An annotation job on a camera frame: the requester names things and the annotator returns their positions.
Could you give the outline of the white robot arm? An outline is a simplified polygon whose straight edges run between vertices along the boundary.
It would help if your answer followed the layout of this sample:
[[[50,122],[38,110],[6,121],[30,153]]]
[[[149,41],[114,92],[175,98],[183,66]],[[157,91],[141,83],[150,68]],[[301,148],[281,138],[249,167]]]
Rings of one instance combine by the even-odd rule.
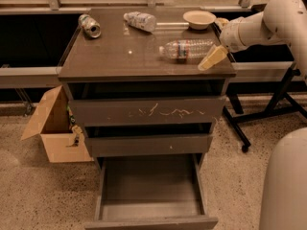
[[[270,0],[264,10],[223,26],[221,45],[199,64],[205,71],[227,53],[252,45],[285,43],[302,75],[307,74],[307,11],[302,0]],[[279,140],[264,180],[259,230],[307,230],[307,128]]]

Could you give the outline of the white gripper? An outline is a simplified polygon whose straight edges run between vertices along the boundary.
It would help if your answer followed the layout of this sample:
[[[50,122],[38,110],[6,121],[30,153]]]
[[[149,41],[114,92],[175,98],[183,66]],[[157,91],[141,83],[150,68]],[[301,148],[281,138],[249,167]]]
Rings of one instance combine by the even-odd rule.
[[[218,17],[215,24],[219,27],[220,41],[222,45],[213,45],[208,51],[207,55],[199,63],[198,69],[206,71],[217,63],[223,61],[227,57],[228,51],[231,53],[246,50],[246,45],[242,42],[239,34],[239,27],[243,17],[238,17],[233,20]]]

